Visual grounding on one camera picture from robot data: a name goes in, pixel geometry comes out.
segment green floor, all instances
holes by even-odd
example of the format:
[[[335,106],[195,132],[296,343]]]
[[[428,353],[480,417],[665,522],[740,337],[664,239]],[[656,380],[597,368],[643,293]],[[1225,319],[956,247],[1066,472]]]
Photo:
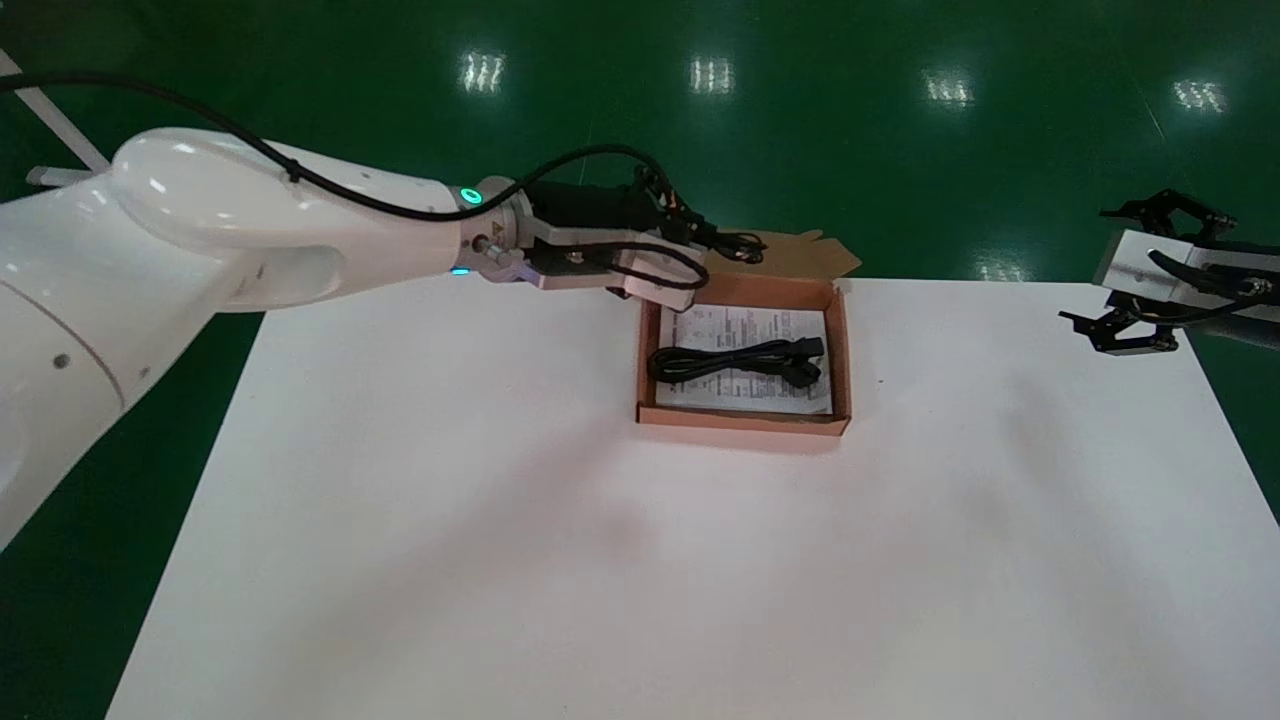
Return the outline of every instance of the green floor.
[[[0,47],[29,70],[124,72],[268,137],[457,183],[628,142],[712,220],[823,228],[864,275],[1084,282],[1111,231],[1097,210],[1166,186],[1238,215],[1238,240],[1280,238],[1280,10],[1266,3],[620,5],[5,0]],[[467,92],[468,53],[477,69],[503,56],[494,92],[479,78]],[[196,123],[110,90],[50,95],[104,150]],[[29,167],[72,163],[13,99],[0,127],[0,200],[29,192]],[[593,159],[563,177],[626,174]],[[106,711],[259,320],[215,319],[0,553],[0,717]],[[1196,351],[1280,507],[1280,354]]]

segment instruction manual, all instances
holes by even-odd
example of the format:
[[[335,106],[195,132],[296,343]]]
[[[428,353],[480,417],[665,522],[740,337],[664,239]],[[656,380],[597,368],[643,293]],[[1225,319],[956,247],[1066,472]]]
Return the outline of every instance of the instruction manual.
[[[694,305],[684,313],[664,309],[659,347],[741,350],[771,340],[820,337],[827,345],[822,310],[774,310]],[[754,410],[800,415],[831,414],[831,372],[827,354],[814,357],[818,382],[796,388],[777,375],[727,369],[686,383],[657,383],[658,405],[703,410]]]

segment open cardboard box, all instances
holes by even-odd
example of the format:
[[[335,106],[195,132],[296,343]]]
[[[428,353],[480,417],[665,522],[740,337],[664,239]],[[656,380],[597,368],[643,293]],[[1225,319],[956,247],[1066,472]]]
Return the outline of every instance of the open cardboard box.
[[[696,410],[664,407],[654,402],[654,380],[645,363],[658,350],[662,306],[645,302],[640,310],[640,354],[636,363],[636,421],[650,425],[764,430],[810,436],[840,436],[852,419],[849,396],[849,337],[845,304],[832,281],[858,268],[861,261],[840,241],[822,237],[822,231],[787,234],[760,231],[768,246],[758,265],[732,263],[712,252],[707,269],[712,279],[694,296],[695,304],[739,307],[822,310],[827,327],[827,360],[831,368],[831,415],[792,415],[741,410]]]

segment white tabletop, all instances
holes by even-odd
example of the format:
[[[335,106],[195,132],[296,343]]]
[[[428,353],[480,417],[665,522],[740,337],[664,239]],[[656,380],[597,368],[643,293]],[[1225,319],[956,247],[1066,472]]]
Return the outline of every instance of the white tabletop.
[[[603,292],[270,314],[109,717],[1275,717],[1280,532],[1192,350],[842,282],[840,441],[632,424]]]

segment black cable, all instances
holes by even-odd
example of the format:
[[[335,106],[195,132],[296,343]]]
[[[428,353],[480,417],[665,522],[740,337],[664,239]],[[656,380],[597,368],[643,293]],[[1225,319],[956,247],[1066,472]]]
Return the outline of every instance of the black cable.
[[[1193,268],[1185,263],[1174,260],[1158,250],[1148,250],[1147,258],[1151,258],[1151,261],[1161,270],[1208,295],[1235,300],[1245,296],[1252,290],[1248,282]]]
[[[14,92],[18,90],[26,90],[28,87],[47,87],[51,85],[105,85],[110,87],[132,90],[134,92],[141,92],[142,95],[150,95],[152,97],[159,97],[180,108],[186,108],[187,110],[191,110],[192,113],[205,118],[206,120],[227,131],[228,133],[234,135],[246,145],[248,145],[253,150],[257,150],[264,156],[266,156],[266,159],[284,168],[284,170],[289,174],[289,179],[293,182],[297,182],[298,179],[305,179],[326,192],[332,192],[333,195],[342,197],[343,200],[348,200],[351,202],[362,205],[365,208],[370,208],[372,210],[378,210],[380,213],[397,215],[399,218],[410,218],[412,220],[448,223],[454,220],[465,220],[467,218],[475,218],[476,215],[483,215],[489,210],[493,210],[498,205],[502,205],[504,201],[509,200],[512,196],[522,191],[530,183],[536,182],[538,179],[543,178],[552,170],[567,165],[573,160],[586,158],[588,155],[605,155],[605,154],[627,155],[644,163],[657,176],[659,184],[666,191],[666,197],[668,199],[668,202],[671,204],[677,202],[675,188],[671,186],[671,179],[667,177],[667,173],[662,169],[662,165],[659,165],[658,161],[654,160],[649,154],[636,150],[635,147],[627,145],[605,143],[605,145],[589,145],[586,147],[580,147],[577,150],[566,152],[559,158],[543,163],[534,172],[516,181],[516,184],[503,190],[498,195],[494,195],[488,201],[481,202],[475,208],[467,208],[466,210],[457,210],[454,213],[430,213],[426,210],[404,208],[402,205],[396,205],[393,202],[378,200],[376,197],[370,197],[367,195],[344,187],[321,176],[320,173],[316,173],[315,170],[311,170],[310,168],[301,165],[297,160],[293,160],[292,158],[287,156],[279,150],[271,147],[261,137],[248,131],[239,123],[232,120],[227,115],[223,115],[218,110],[214,110],[212,108],[205,105],[204,102],[192,100],[186,95],[179,95],[178,92],[174,92],[165,87],[151,85],[148,82],[134,79],[125,76],[87,72],[87,70],[20,73],[20,74],[0,77],[0,92]]]
[[[764,261],[764,251],[768,250],[760,236],[754,232],[716,232],[707,238],[694,236],[694,240],[730,260],[748,265]]]
[[[630,275],[632,278],[640,278],[643,281],[649,281],[653,284],[660,287],[669,287],[672,290],[698,290],[705,286],[710,279],[710,273],[701,263],[694,260],[689,255],[676,250],[675,247],[667,247],[666,245],[658,245],[655,242],[634,242],[634,241],[616,241],[616,242],[593,242],[589,245],[564,245],[557,246],[557,250],[562,250],[564,255],[571,255],[573,252],[582,254],[582,261],[595,265],[598,268],[604,268],[605,270],[613,270],[614,273],[622,273],[623,275]],[[658,255],[666,255],[680,263],[681,265],[689,268],[698,274],[696,281],[681,282],[672,281],[668,278],[662,278],[645,273],[643,270],[635,270],[631,268],[623,268],[613,260],[605,260],[600,258],[593,258],[596,252],[618,252],[621,250],[637,250],[641,252],[657,252]]]
[[[205,105],[204,102],[200,102],[197,100],[192,100],[191,97],[187,97],[184,95],[174,92],[174,91],[172,91],[169,88],[160,87],[160,86],[156,86],[156,85],[151,85],[151,83],[145,82],[145,81],[134,79],[134,78],[125,77],[125,76],[116,76],[116,74],[111,74],[111,73],[88,72],[88,70],[84,70],[84,72],[51,72],[51,73],[20,73],[20,74],[13,74],[13,76],[0,77],[0,94],[4,94],[4,92],[15,92],[18,90],[26,90],[26,88],[29,88],[29,87],[46,87],[46,86],[54,86],[54,85],[102,85],[102,86],[109,86],[109,87],[119,87],[119,88],[124,88],[124,90],[131,90],[131,91],[134,91],[134,92],[140,92],[142,95],[148,95],[151,97],[159,97],[160,100],[165,100],[168,102],[172,102],[174,105],[184,108],[184,109],[187,109],[187,110],[189,110],[189,111],[200,115],[201,118],[205,118],[206,120],[209,120],[210,123],[212,123],[218,128],[220,128],[223,131],[227,131],[228,133],[236,136],[237,138],[239,138],[242,142],[244,142],[246,145],[248,145],[253,150],[257,150],[259,152],[261,152],[262,156],[265,156],[268,160],[271,160],[276,165],[280,165],[282,168],[284,168],[285,173],[288,173],[288,177],[289,177],[291,182],[298,182],[301,179],[305,179],[305,181],[310,182],[311,184],[315,184],[316,187],[319,187],[319,188],[321,188],[321,190],[324,190],[324,191],[329,192],[329,193],[333,193],[333,195],[335,195],[338,197],[342,197],[343,200],[347,200],[347,201],[353,202],[356,205],[360,205],[360,206],[364,206],[364,208],[369,208],[369,209],[372,209],[372,210],[378,210],[380,213],[387,213],[389,215],[396,215],[396,217],[399,217],[399,218],[408,218],[408,219],[412,219],[412,220],[424,220],[424,222],[430,222],[430,223],[448,223],[448,222],[465,220],[467,218],[475,218],[477,215],[483,215],[483,214],[493,210],[494,208],[502,205],[503,202],[506,202],[507,200],[509,200],[511,197],[513,197],[516,193],[518,193],[522,190],[525,190],[526,187],[529,187],[531,183],[538,182],[539,179],[541,179],[543,177],[545,177],[550,172],[567,165],[567,164],[572,163],[573,160],[579,160],[581,158],[586,158],[588,155],[607,155],[607,154],[627,155],[630,158],[635,158],[636,160],[640,160],[641,163],[644,163],[644,165],[646,168],[649,168],[649,170],[653,172],[653,174],[654,174],[654,177],[657,179],[659,190],[662,191],[662,196],[666,200],[666,202],[668,204],[668,213],[669,211],[675,211],[675,209],[677,209],[677,208],[685,208],[680,202],[680,200],[677,199],[676,191],[675,191],[675,188],[671,184],[671,179],[667,177],[666,170],[662,169],[662,165],[659,165],[658,161],[653,156],[650,156],[649,154],[643,152],[640,150],[636,150],[635,147],[631,147],[628,145],[603,143],[603,145],[589,145],[586,147],[580,147],[577,150],[571,150],[571,151],[568,151],[568,152],[566,152],[566,154],[563,154],[563,155],[561,155],[558,158],[554,158],[552,160],[548,160],[547,163],[543,163],[541,165],[539,165],[538,168],[535,168],[534,172],[531,172],[527,176],[520,178],[518,181],[516,181],[515,184],[507,187],[506,190],[503,190],[498,195],[494,195],[493,197],[490,197],[485,202],[481,202],[480,205],[476,205],[474,208],[467,208],[465,210],[457,210],[457,211],[453,211],[453,213],[431,213],[431,211],[428,211],[428,210],[417,210],[415,208],[404,208],[403,205],[396,205],[393,202],[387,202],[384,200],[379,200],[376,197],[370,197],[370,196],[367,196],[365,193],[356,192],[355,190],[344,187],[344,186],[342,186],[342,184],[339,184],[339,183],[337,183],[337,182],[326,178],[326,177],[321,176],[320,173],[316,173],[315,170],[312,170],[312,169],[302,165],[301,163],[298,163],[297,160],[289,158],[284,152],[280,152],[279,150],[271,147],[265,140],[262,140],[261,137],[259,137],[252,131],[244,128],[243,126],[241,126],[236,120],[232,120],[227,115],[223,115],[221,113],[219,113],[218,110],[214,110],[212,108]],[[756,240],[756,242],[759,242],[759,237],[756,237],[755,240]],[[678,281],[671,281],[671,279],[667,279],[667,278],[653,275],[653,274],[649,274],[649,273],[644,273],[644,272],[639,272],[639,270],[632,270],[630,268],[623,268],[623,266],[617,265],[616,263],[612,263],[612,261],[602,261],[599,259],[590,259],[590,261],[593,264],[598,265],[598,266],[602,266],[602,268],[605,268],[605,269],[609,269],[609,270],[613,270],[613,272],[617,272],[617,273],[622,273],[625,275],[640,278],[643,281],[648,281],[648,282],[650,282],[653,284],[657,284],[657,286],[660,286],[660,287],[669,287],[669,288],[675,288],[675,290],[696,290],[699,287],[705,286],[707,281],[709,279],[709,275],[707,274],[707,268],[704,268],[701,264],[699,264],[698,261],[695,261],[695,260],[690,259],[689,256],[681,254],[677,250],[673,250],[671,247],[666,247],[666,246],[662,246],[662,245],[658,245],[658,243],[645,243],[645,242],[628,242],[628,243],[612,242],[612,243],[609,243],[609,242],[607,242],[607,243],[594,243],[594,245],[580,245],[580,246],[575,246],[575,247],[566,247],[564,252],[566,254],[570,254],[570,252],[584,252],[584,258],[588,258],[588,254],[594,254],[594,251],[618,251],[618,250],[639,250],[639,251],[646,251],[646,252],[658,252],[660,255],[671,256],[671,258],[676,259],[677,261],[680,261],[681,264],[691,268],[695,273],[698,273],[699,279],[695,281],[695,282],[678,282]],[[721,252],[722,255],[726,255],[726,251],[722,250],[721,247],[716,247],[716,250],[718,252]],[[758,263],[759,260],[746,259],[745,261],[748,261],[748,263],[751,263],[751,261]]]
[[[1230,315],[1233,313],[1239,313],[1248,307],[1262,305],[1266,301],[1265,297],[1253,297],[1248,300],[1236,300],[1234,302],[1228,302],[1226,305],[1220,305],[1217,307],[1211,307],[1208,310],[1201,310],[1197,313],[1187,313],[1184,315],[1152,315],[1144,313],[1138,305],[1138,299],[1133,299],[1133,313],[1139,320],[1147,323],[1155,323],[1157,325],[1193,325],[1196,323],[1203,323],[1204,320],[1212,320],[1213,318],[1221,318],[1222,315]]]
[[[659,383],[684,383],[703,375],[727,370],[748,370],[780,375],[788,384],[804,388],[818,382],[822,370],[809,359],[826,352],[820,337],[796,341],[773,340],[744,347],[713,352],[687,347],[662,347],[649,356],[649,377]]]

